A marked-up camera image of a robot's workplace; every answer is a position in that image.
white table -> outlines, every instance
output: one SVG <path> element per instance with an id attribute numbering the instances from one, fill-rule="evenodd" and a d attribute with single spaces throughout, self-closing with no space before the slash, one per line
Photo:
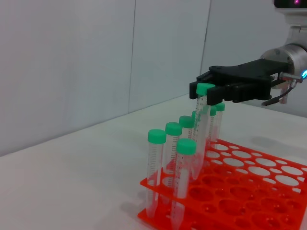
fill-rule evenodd
<path id="1" fill-rule="evenodd" d="M 150 229 L 147 132 L 190 115 L 183 96 L 0 158 L 1 230 Z M 307 119 L 226 104 L 222 139 L 307 163 Z"/>

rack hole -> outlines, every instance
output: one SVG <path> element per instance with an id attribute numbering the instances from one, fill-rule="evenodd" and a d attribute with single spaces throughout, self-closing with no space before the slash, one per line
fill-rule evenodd
<path id="1" fill-rule="evenodd" d="M 232 154 L 234 154 L 237 157 L 241 158 L 251 158 L 251 155 L 248 154 L 247 152 L 242 152 L 242 151 L 232 151 Z"/>
<path id="2" fill-rule="evenodd" d="M 202 181 L 213 188 L 221 188 L 224 185 L 224 181 L 221 178 L 215 176 L 206 176 L 202 179 Z"/>
<path id="3" fill-rule="evenodd" d="M 270 175 L 270 172 L 264 168 L 261 167 L 255 167 L 255 166 L 250 166 L 248 168 L 248 170 L 250 172 L 252 172 L 253 174 L 259 175 L 259 176 L 268 176 Z"/>
<path id="4" fill-rule="evenodd" d="M 216 150 L 221 150 L 221 151 L 228 150 L 227 146 L 221 144 L 213 144 L 212 147 L 215 148 Z"/>
<path id="5" fill-rule="evenodd" d="M 303 175 L 303 172 L 301 170 L 291 166 L 282 166 L 282 170 L 284 170 L 286 173 L 293 175 Z"/>
<path id="6" fill-rule="evenodd" d="M 275 179 L 277 181 L 279 181 L 280 183 L 283 183 L 285 185 L 289 185 L 289 186 L 299 185 L 299 182 L 296 179 L 289 177 L 289 176 L 277 175 L 277 176 L 275 176 Z"/>
<path id="7" fill-rule="evenodd" d="M 232 148 L 232 149 L 235 149 L 235 150 L 238 150 L 238 149 L 240 149 L 239 147 L 237 147 L 237 146 L 234 146 L 234 145 L 231 145 L 231 146 L 230 146 L 230 148 Z"/>
<path id="8" fill-rule="evenodd" d="M 214 169 L 214 172 L 222 175 L 222 176 L 229 176 L 230 174 L 233 174 L 232 170 L 228 166 L 216 166 Z"/>
<path id="9" fill-rule="evenodd" d="M 241 166 L 244 165 L 244 163 L 242 161 L 239 161 L 239 160 L 234 159 L 234 158 L 225 158 L 224 162 L 226 164 L 229 164 L 231 166 L 236 166 L 236 167 L 241 167 Z"/>
<path id="10" fill-rule="evenodd" d="M 302 207 L 301 204 L 299 204 L 298 202 L 292 201 L 292 200 L 289 200 L 287 202 L 287 205 L 289 205 L 291 208 L 294 208 L 294 209 L 300 209 Z"/>
<path id="11" fill-rule="evenodd" d="M 218 161 L 218 160 L 212 160 L 211 162 L 216 163 L 216 164 L 223 164 L 223 162 Z"/>
<path id="12" fill-rule="evenodd" d="M 264 166 L 270 166 L 270 167 L 276 166 L 275 162 L 268 160 L 268 159 L 264 159 L 264 158 L 257 158 L 256 162 L 258 162 L 259 164 L 262 164 Z"/>
<path id="13" fill-rule="evenodd" d="M 207 151 L 207 157 L 209 158 L 219 158 L 220 155 L 217 152 L 213 152 L 213 151 Z"/>
<path id="14" fill-rule="evenodd" d="M 282 161 L 282 160 L 276 160 L 277 163 L 280 163 L 280 164 L 287 164 L 287 162 L 285 161 Z"/>
<path id="15" fill-rule="evenodd" d="M 259 177 L 253 176 L 251 173 L 244 174 L 241 176 L 240 181 L 242 181 L 244 184 L 260 184 L 261 179 Z"/>
<path id="16" fill-rule="evenodd" d="M 252 161 L 244 161 L 246 164 L 255 164 L 255 162 Z"/>
<path id="17" fill-rule="evenodd" d="M 231 156 L 231 154 L 228 153 L 228 152 L 221 152 L 221 154 L 222 154 L 223 156 L 226 156 L 226 157 L 230 157 L 230 156 Z"/>
<path id="18" fill-rule="evenodd" d="M 274 181 L 274 180 L 272 180 L 270 178 L 264 178 L 263 180 L 266 181 L 266 182 L 269 182 L 271 184 L 276 184 L 276 181 Z"/>
<path id="19" fill-rule="evenodd" d="M 261 205 L 267 210 L 277 213 L 285 213 L 287 211 L 287 207 L 282 202 L 271 198 L 263 199 Z"/>
<path id="20" fill-rule="evenodd" d="M 236 171 L 238 171 L 240 173 L 248 174 L 248 171 L 246 171 L 244 169 L 236 169 Z"/>
<path id="21" fill-rule="evenodd" d="M 301 193 L 301 191 L 302 191 L 302 189 L 300 189 L 300 188 L 293 188 L 292 190 L 296 193 Z"/>
<path id="22" fill-rule="evenodd" d="M 281 220 L 283 223 L 288 224 L 288 225 L 295 225 L 295 220 L 289 215 L 284 215 L 281 217 Z"/>
<path id="23" fill-rule="evenodd" d="M 273 173 L 282 173 L 282 171 L 275 168 L 270 169 L 270 171 L 272 171 Z"/>
<path id="24" fill-rule="evenodd" d="M 230 192 L 232 195 L 242 200 L 255 199 L 253 192 L 244 187 L 233 187 L 230 189 Z"/>
<path id="25" fill-rule="evenodd" d="M 245 209 L 241 203 L 236 200 L 221 200 L 219 202 L 220 209 L 231 216 L 241 216 L 245 214 Z"/>
<path id="26" fill-rule="evenodd" d="M 191 185 L 200 185 L 201 183 L 200 183 L 199 180 L 195 180 L 195 181 L 191 180 L 191 181 L 190 181 L 190 184 L 191 184 Z"/>
<path id="27" fill-rule="evenodd" d="M 256 157 L 262 157 L 262 155 L 260 153 L 257 153 L 257 152 L 252 152 L 251 154 L 253 154 Z"/>
<path id="28" fill-rule="evenodd" d="M 201 202 L 213 200 L 213 194 L 209 190 L 200 187 L 190 189 L 189 195 Z"/>

green cap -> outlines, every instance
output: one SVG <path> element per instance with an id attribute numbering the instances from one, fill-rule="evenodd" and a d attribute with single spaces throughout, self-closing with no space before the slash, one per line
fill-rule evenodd
<path id="1" fill-rule="evenodd" d="M 225 103 L 221 102 L 215 105 L 218 112 L 225 111 Z"/>
<path id="2" fill-rule="evenodd" d="M 195 121 L 195 119 L 193 119 L 191 116 L 181 116 L 179 118 L 179 124 L 183 128 L 193 128 L 194 127 L 194 121 Z"/>
<path id="3" fill-rule="evenodd" d="M 165 132 L 171 136 L 180 136 L 182 134 L 182 126 L 177 122 L 168 122 L 165 126 Z"/>
<path id="4" fill-rule="evenodd" d="M 194 110 L 194 111 L 192 112 L 192 118 L 193 118 L 194 121 L 195 121 L 195 117 L 196 117 L 196 111 Z"/>
<path id="5" fill-rule="evenodd" d="M 196 152 L 196 141 L 183 138 L 177 142 L 177 152 L 182 155 L 194 155 Z"/>
<path id="6" fill-rule="evenodd" d="M 166 142 L 166 133 L 161 129 L 152 129 L 148 132 L 148 142 L 153 144 L 164 144 Z"/>
<path id="7" fill-rule="evenodd" d="M 209 83 L 198 83 L 196 88 L 196 93 L 200 96 L 206 96 L 208 89 L 215 87 L 213 84 Z"/>
<path id="8" fill-rule="evenodd" d="M 215 116 L 216 112 L 217 112 L 216 106 L 215 105 L 211 106 L 210 116 Z"/>

test tube rack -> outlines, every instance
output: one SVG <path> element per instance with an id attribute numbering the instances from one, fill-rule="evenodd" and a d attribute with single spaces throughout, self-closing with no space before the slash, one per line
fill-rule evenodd
<path id="1" fill-rule="evenodd" d="M 186 207 L 180 230 L 307 230 L 307 167 L 223 140 L 211 145 L 185 199 L 161 183 L 141 185 Z M 161 182 L 167 176 L 161 173 Z M 138 217 L 159 230 L 171 230 L 171 201 L 159 199 L 154 218 Z"/>

clear plastic tube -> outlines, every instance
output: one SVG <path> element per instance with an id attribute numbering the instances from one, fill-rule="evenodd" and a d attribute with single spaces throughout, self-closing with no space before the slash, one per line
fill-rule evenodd
<path id="1" fill-rule="evenodd" d="M 192 116 L 181 116 L 179 124 L 182 126 L 181 138 L 192 138 L 192 130 L 194 127 L 195 117 Z"/>
<path id="2" fill-rule="evenodd" d="M 217 112 L 217 114 L 215 116 L 213 131 L 212 131 L 212 136 L 211 136 L 211 142 L 213 142 L 213 143 L 217 142 L 217 140 L 220 136 L 222 116 L 223 116 L 223 112 Z"/>
<path id="3" fill-rule="evenodd" d="M 164 165 L 163 172 L 165 172 L 167 176 L 163 184 L 167 187 L 173 187 L 173 175 L 175 174 L 175 166 L 176 166 L 176 158 L 177 158 L 177 142 L 180 136 L 166 136 L 166 144 L 165 144 L 165 153 L 164 153 Z M 169 199 L 165 196 L 162 197 L 162 201 L 164 204 L 168 204 Z"/>
<path id="4" fill-rule="evenodd" d="M 192 139 L 192 128 L 182 128 L 182 138 Z"/>
<path id="5" fill-rule="evenodd" d="M 192 112 L 192 118 L 193 118 L 194 122 L 195 122 L 195 117 L 196 117 L 196 110 L 194 110 Z M 193 129 L 192 129 L 192 137 L 191 137 L 192 139 L 193 139 L 194 127 L 195 127 L 195 125 L 193 125 Z"/>
<path id="6" fill-rule="evenodd" d="M 163 130 L 154 129 L 148 133 L 149 150 L 147 164 L 147 184 L 158 186 L 161 180 L 161 166 L 163 145 L 166 141 L 166 133 Z M 153 218 L 158 207 L 159 194 L 151 189 L 146 190 L 146 214 Z"/>
<path id="7" fill-rule="evenodd" d="M 191 150 L 190 153 L 188 153 L 189 150 L 187 149 L 185 149 L 184 152 L 180 152 L 182 149 L 178 149 L 180 148 L 181 143 L 184 142 L 190 144 L 191 147 L 193 145 L 194 149 Z M 195 150 L 196 150 L 196 142 L 191 139 L 181 139 L 178 142 L 176 174 L 175 174 L 174 193 L 173 193 L 173 195 L 177 198 L 183 199 L 187 197 L 188 186 L 189 186 L 189 173 L 192 167 L 193 154 L 195 153 Z M 171 224 L 173 230 L 179 230 L 184 218 L 184 213 L 185 213 L 185 206 L 176 201 L 173 201 L 171 208 Z"/>
<path id="8" fill-rule="evenodd" d="M 203 164 L 204 166 L 209 165 L 207 152 L 208 152 L 209 146 L 211 145 L 212 138 L 214 136 L 215 118 L 216 118 L 216 106 L 211 106 L 208 126 L 207 126 L 207 130 L 206 130 L 205 159 L 204 159 L 204 164 Z"/>
<path id="9" fill-rule="evenodd" d="M 215 119 L 214 119 L 213 131 L 212 131 L 212 136 L 211 136 L 211 142 L 213 142 L 213 143 L 217 142 L 217 140 L 220 136 L 222 116 L 223 116 L 223 111 L 225 111 L 225 103 L 219 103 L 219 104 L 215 105 L 215 108 L 217 110 L 217 113 L 216 113 L 216 116 L 215 116 Z"/>
<path id="10" fill-rule="evenodd" d="M 197 99 L 195 122 L 192 139 L 197 142 L 196 154 L 193 159 L 192 178 L 197 179 L 201 172 L 205 156 L 206 130 L 211 106 L 207 105 L 207 96 Z"/>

